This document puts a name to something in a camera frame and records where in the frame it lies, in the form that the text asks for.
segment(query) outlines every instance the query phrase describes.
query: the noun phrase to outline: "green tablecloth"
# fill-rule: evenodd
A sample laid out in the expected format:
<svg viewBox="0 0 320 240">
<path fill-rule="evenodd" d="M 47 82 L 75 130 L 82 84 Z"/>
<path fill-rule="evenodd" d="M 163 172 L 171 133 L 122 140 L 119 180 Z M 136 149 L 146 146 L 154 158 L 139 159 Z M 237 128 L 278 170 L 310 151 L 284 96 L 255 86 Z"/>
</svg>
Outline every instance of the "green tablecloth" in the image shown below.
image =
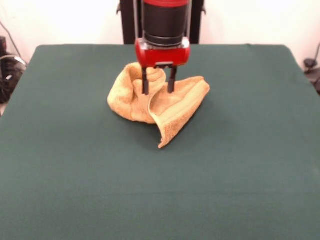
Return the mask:
<svg viewBox="0 0 320 240">
<path fill-rule="evenodd" d="M 1 240 L 318 240 L 320 99 L 284 46 L 197 45 L 211 91 L 159 150 L 107 105 L 133 46 L 37 48 L 0 120 Z"/>
</svg>

